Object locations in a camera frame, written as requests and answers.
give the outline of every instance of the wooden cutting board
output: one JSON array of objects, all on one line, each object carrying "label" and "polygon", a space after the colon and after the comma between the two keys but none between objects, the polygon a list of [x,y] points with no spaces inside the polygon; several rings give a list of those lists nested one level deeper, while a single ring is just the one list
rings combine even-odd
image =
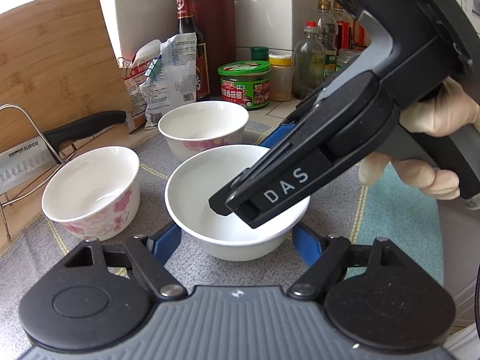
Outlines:
[{"label": "wooden cutting board", "polygon": [[[0,15],[0,104],[41,131],[132,105],[100,0],[36,0]],[[18,110],[0,112],[0,152],[35,137]]]}]

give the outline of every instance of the yellow jar lid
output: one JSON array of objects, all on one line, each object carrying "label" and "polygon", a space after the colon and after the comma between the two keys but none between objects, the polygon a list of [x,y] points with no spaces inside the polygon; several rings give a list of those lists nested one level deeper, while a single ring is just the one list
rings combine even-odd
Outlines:
[{"label": "yellow jar lid", "polygon": [[285,54],[285,55],[269,54],[268,62],[270,62],[271,65],[290,66],[292,64],[292,56],[288,54]]}]

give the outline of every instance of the glass bottle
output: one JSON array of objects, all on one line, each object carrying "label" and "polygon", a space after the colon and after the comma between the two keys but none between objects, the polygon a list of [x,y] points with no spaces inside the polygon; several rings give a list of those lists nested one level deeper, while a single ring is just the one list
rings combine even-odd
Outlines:
[{"label": "glass bottle", "polygon": [[197,35],[196,75],[198,101],[202,97],[206,97],[210,94],[210,83],[208,82],[208,64],[205,37],[195,23],[194,10],[191,7],[191,0],[177,0],[177,18],[177,33],[183,34],[195,32]]},{"label": "glass bottle", "polygon": [[323,81],[325,49],[317,38],[318,27],[314,21],[307,21],[305,37],[297,43],[293,57],[292,93],[303,99]]},{"label": "glass bottle", "polygon": [[337,51],[340,49],[350,49],[351,47],[351,26],[353,20],[351,16],[345,12],[345,9],[338,2],[333,3],[332,16],[337,21]]},{"label": "glass bottle", "polygon": [[330,1],[318,1],[318,12],[320,13],[320,19],[318,20],[318,39],[325,49],[323,80],[326,80],[328,77],[334,74],[337,66],[338,25],[330,11]]}]

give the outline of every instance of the gray table mat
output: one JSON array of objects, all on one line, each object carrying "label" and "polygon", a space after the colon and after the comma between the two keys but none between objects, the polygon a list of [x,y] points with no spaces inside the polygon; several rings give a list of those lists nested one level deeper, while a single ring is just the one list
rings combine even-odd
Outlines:
[{"label": "gray table mat", "polygon": [[[249,122],[244,143],[259,143],[273,129]],[[104,243],[121,242],[133,234],[151,235],[171,219],[164,202],[169,175],[180,162],[160,135],[134,149],[140,157],[140,208],[122,233]],[[362,186],[357,169],[352,168],[314,193],[303,221],[322,235],[336,233],[347,238],[358,227],[359,197]],[[22,295],[80,240],[62,226],[40,215],[24,229],[0,257],[0,358],[16,359],[30,346],[17,315]],[[275,251],[249,262],[228,262],[203,252],[183,232],[182,241],[166,268],[191,290],[194,285],[288,287],[306,269],[291,240]],[[124,270],[115,273],[124,275]]]}]

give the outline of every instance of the soy sauce bottle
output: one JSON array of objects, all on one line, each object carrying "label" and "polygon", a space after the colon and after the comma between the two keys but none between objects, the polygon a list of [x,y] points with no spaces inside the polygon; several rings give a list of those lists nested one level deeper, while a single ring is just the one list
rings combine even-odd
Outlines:
[{"label": "soy sauce bottle", "polygon": [[210,83],[208,82],[208,64],[205,46],[205,37],[195,24],[194,10],[191,7],[191,0],[177,0],[177,33],[191,33],[197,35],[197,101],[210,94]]}]

